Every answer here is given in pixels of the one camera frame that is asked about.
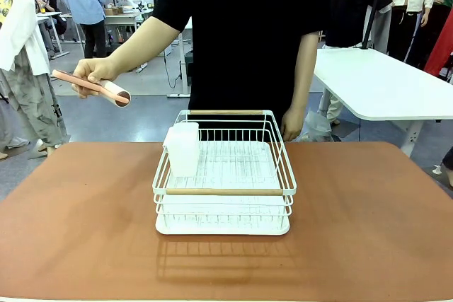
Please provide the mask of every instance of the pants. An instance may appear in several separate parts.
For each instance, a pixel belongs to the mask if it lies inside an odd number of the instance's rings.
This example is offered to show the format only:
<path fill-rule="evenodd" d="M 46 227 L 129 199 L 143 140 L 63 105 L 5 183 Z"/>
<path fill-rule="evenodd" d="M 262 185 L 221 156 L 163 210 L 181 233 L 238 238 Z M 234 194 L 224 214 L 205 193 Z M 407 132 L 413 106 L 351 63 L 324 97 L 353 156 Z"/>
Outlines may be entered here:
<path fill-rule="evenodd" d="M 442 163 L 444 163 L 447 169 L 453 170 L 453 148 L 451 148 L 450 151 L 448 151 L 448 153 L 445 155 Z"/>
<path fill-rule="evenodd" d="M 39 24 L 39 27 L 40 27 L 42 40 L 44 41 L 45 48 L 47 50 L 52 50 L 52 48 L 53 48 L 52 40 L 50 39 L 50 36 L 49 36 L 49 33 L 48 33 L 48 31 L 47 31 L 47 29 L 45 27 L 45 24 L 44 23 Z"/>
<path fill-rule="evenodd" d="M 104 21 L 93 25 L 80 24 L 80 26 L 85 35 L 85 58 L 91 59 L 94 57 L 94 46 L 96 46 L 97 58 L 106 57 Z"/>
<path fill-rule="evenodd" d="M 406 12 L 404 6 L 393 7 L 391 10 L 389 47 L 387 50 L 390 57 L 404 62 L 411 46 L 416 26 L 416 12 Z"/>
<path fill-rule="evenodd" d="M 6 103 L 0 103 L 0 152 L 11 143 L 13 131 L 6 111 Z"/>
<path fill-rule="evenodd" d="M 16 56 L 13 66 L 13 71 L 0 69 L 0 81 L 26 137 L 42 139 L 46 146 L 67 142 L 69 137 L 49 75 L 32 74 L 25 48 Z"/>
<path fill-rule="evenodd" d="M 358 44 L 354 47 L 361 47 L 362 44 Z M 323 46 L 323 49 L 337 49 L 337 47 L 331 47 L 331 46 L 327 46 L 327 45 L 324 45 Z M 319 102 L 319 110 L 318 112 L 321 111 L 321 104 L 324 100 L 324 93 L 323 93 L 323 96 L 321 97 L 321 102 Z M 340 116 L 340 113 L 341 113 L 341 110 L 343 109 L 343 104 L 339 101 L 338 98 L 336 98 L 334 95 L 330 94 L 330 101 L 331 101 L 331 104 L 328 106 L 328 110 L 327 110 L 327 120 L 329 121 L 329 123 L 332 123 L 333 121 L 335 121 L 338 116 Z"/>
<path fill-rule="evenodd" d="M 451 8 L 444 5 L 434 5 L 430 12 L 430 20 L 424 28 L 419 28 L 415 34 L 406 63 L 423 70 L 432 49 L 439 39 L 440 33 L 447 21 Z"/>

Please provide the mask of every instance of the wooden handle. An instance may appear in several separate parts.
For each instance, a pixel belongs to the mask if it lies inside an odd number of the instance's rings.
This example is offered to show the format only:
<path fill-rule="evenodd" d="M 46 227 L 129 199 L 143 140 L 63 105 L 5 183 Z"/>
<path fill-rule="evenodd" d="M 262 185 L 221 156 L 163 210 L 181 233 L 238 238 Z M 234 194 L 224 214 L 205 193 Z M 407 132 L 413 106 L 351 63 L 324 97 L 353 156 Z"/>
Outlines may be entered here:
<path fill-rule="evenodd" d="M 262 110 L 191 110 L 191 115 L 262 115 Z"/>
<path fill-rule="evenodd" d="M 193 194 L 207 196 L 283 196 L 283 189 L 191 189 L 167 188 L 167 194 Z"/>

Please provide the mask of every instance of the desk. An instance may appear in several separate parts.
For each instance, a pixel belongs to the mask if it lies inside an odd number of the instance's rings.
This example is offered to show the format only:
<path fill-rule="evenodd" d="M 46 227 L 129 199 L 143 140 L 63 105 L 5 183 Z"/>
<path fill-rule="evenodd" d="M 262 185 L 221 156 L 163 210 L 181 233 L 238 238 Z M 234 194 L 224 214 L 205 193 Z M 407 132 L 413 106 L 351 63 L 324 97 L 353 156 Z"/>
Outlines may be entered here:
<path fill-rule="evenodd" d="M 0 202 L 0 296 L 453 296 L 452 200 L 395 146 L 292 143 L 287 151 L 298 192 L 286 235 L 163 236 L 151 188 L 160 143 L 64 145 Z"/>
<path fill-rule="evenodd" d="M 318 50 L 315 74 L 355 116 L 402 128 L 408 156 L 424 120 L 453 119 L 453 86 L 375 50 Z M 321 114 L 328 104 L 321 104 Z"/>
<path fill-rule="evenodd" d="M 59 41 L 57 29 L 55 28 L 55 23 L 52 20 L 53 16 L 58 16 L 59 14 L 62 14 L 62 13 L 61 12 L 36 13 L 38 25 L 41 24 L 41 23 L 44 23 L 45 21 L 49 21 L 52 24 L 52 29 L 54 30 L 55 40 L 57 41 L 57 45 L 58 45 L 58 48 L 59 48 L 59 54 L 55 54 L 55 56 L 53 56 L 53 59 L 66 56 L 67 54 L 70 53 L 69 51 L 68 52 L 63 52 L 62 44 Z"/>

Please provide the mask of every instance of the dish rack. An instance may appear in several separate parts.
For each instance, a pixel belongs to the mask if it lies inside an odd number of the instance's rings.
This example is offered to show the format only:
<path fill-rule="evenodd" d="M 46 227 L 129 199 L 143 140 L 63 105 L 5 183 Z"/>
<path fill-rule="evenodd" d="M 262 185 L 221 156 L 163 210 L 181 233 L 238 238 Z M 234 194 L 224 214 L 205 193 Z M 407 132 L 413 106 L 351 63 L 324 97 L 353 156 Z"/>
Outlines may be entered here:
<path fill-rule="evenodd" d="M 183 110 L 176 123 L 200 125 L 196 175 L 172 175 L 164 147 L 153 181 L 163 234 L 282 235 L 297 184 L 268 110 Z"/>

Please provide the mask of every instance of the shoe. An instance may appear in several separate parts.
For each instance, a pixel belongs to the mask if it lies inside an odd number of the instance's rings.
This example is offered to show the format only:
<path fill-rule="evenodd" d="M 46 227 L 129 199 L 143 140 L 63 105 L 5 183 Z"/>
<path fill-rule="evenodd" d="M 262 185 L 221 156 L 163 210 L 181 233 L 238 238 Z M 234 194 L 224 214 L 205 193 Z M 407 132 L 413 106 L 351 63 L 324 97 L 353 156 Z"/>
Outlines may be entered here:
<path fill-rule="evenodd" d="M 29 143 L 30 142 L 27 139 L 14 137 L 7 147 L 8 149 L 21 148 L 22 146 L 29 145 Z"/>

